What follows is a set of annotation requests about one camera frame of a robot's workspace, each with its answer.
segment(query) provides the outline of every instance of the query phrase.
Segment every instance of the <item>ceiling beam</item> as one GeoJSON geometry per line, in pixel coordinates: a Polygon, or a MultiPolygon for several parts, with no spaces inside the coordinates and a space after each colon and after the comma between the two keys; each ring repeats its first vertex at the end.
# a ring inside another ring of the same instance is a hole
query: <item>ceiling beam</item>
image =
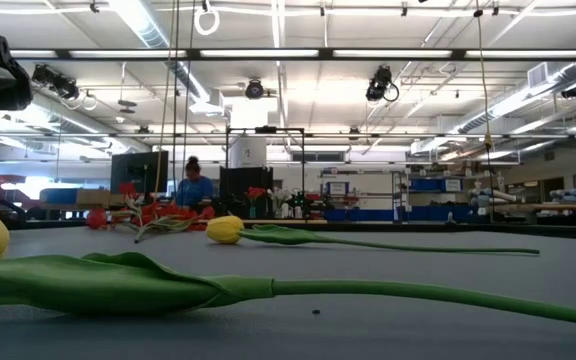
{"type": "MultiPolygon", "coordinates": [[[[476,48],[219,48],[173,49],[175,61],[432,61],[479,62],[476,48]]],[[[168,50],[13,49],[18,61],[163,62],[168,50]]],[[[576,49],[500,48],[483,51],[487,62],[574,62],[576,49]]]]}

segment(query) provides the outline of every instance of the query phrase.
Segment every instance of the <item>desk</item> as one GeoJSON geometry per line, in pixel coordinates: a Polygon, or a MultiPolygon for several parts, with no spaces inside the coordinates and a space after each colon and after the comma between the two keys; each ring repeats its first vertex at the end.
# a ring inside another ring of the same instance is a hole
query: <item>desk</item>
{"type": "MultiPolygon", "coordinates": [[[[492,211],[493,207],[489,206],[488,211],[492,211]]],[[[549,211],[576,211],[576,204],[504,204],[495,205],[495,212],[497,213],[525,213],[526,220],[530,224],[537,223],[536,213],[542,210],[549,211]]]]}
{"type": "MultiPolygon", "coordinates": [[[[192,275],[371,279],[453,286],[576,307],[576,240],[466,233],[322,233],[417,246],[534,247],[540,257],[343,245],[211,243],[202,232],[134,244],[129,230],[11,232],[8,257],[138,251],[192,275]]],[[[166,318],[84,319],[0,307],[0,359],[576,359],[576,324],[426,300],[286,296],[166,318]],[[313,310],[321,314],[313,315],[313,310]]]]}

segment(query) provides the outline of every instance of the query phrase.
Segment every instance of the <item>flower bouquet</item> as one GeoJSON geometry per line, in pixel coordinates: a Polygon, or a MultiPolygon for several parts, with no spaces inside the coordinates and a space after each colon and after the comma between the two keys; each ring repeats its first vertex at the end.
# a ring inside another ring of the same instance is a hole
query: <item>flower bouquet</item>
{"type": "Polygon", "coordinates": [[[266,194],[266,189],[263,188],[255,188],[249,187],[248,192],[246,193],[246,197],[250,202],[250,218],[254,219],[257,217],[257,207],[255,206],[255,202],[257,199],[266,194]]]}
{"type": "Polygon", "coordinates": [[[268,194],[272,199],[272,207],[275,210],[275,218],[282,218],[283,216],[281,214],[281,206],[290,200],[290,198],[292,198],[292,192],[289,190],[275,188],[275,191],[268,190],[268,194]]]}
{"type": "MultiPolygon", "coordinates": [[[[210,220],[215,217],[212,207],[206,207],[201,214],[176,205],[153,202],[148,205],[138,205],[138,196],[132,183],[121,184],[120,191],[124,195],[126,207],[110,213],[110,228],[125,226],[136,232],[135,243],[143,241],[146,232],[174,233],[182,231],[203,231],[206,225],[197,220],[210,220]]],[[[104,209],[94,209],[88,214],[86,224],[92,229],[108,228],[107,214],[104,209]]]]}

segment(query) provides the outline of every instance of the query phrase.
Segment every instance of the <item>white cylinder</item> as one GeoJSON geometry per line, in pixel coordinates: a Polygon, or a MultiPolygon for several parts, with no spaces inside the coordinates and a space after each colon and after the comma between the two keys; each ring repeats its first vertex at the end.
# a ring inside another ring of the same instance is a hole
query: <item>white cylinder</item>
{"type": "Polygon", "coordinates": [[[240,137],[230,147],[230,166],[233,168],[262,167],[266,165],[266,139],[240,137]]]}

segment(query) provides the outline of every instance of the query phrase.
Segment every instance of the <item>metal frame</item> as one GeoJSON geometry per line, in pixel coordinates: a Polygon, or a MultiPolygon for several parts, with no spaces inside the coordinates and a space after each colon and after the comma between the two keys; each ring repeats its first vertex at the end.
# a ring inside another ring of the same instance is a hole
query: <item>metal frame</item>
{"type": "MultiPolygon", "coordinates": [[[[292,131],[300,131],[303,128],[287,128],[292,131]]],[[[289,133],[277,133],[277,134],[257,134],[257,133],[247,133],[249,136],[253,137],[265,137],[265,138],[290,138],[293,134],[289,133]]],[[[146,139],[146,138],[159,138],[163,136],[164,138],[175,138],[175,137],[186,137],[186,138],[221,138],[228,137],[228,133],[150,133],[150,134],[136,134],[136,133],[20,133],[20,132],[0,132],[0,136],[6,137],[23,137],[23,138],[136,138],[136,139],[146,139]]],[[[451,133],[362,133],[362,134],[348,134],[348,133],[302,133],[303,138],[316,139],[316,138],[348,138],[348,137],[358,137],[358,138],[373,138],[373,139],[432,139],[436,137],[456,137],[456,138],[466,138],[466,139],[478,139],[483,137],[484,134],[451,134],[451,133]]],[[[546,139],[546,140],[560,140],[560,139],[576,139],[576,134],[543,134],[543,133],[523,133],[523,134],[491,134],[493,139],[546,139]]]]}
{"type": "MultiPolygon", "coordinates": [[[[478,62],[479,56],[468,56],[468,52],[479,53],[476,48],[184,48],[172,49],[174,61],[463,61],[478,62]],[[337,51],[357,51],[364,55],[343,55],[337,51]],[[230,55],[210,55],[206,51],[232,51],[230,55]]],[[[502,62],[574,62],[576,49],[486,49],[484,60],[502,62]]],[[[11,53],[20,61],[138,61],[166,62],[167,49],[14,49],[11,53]]]]}

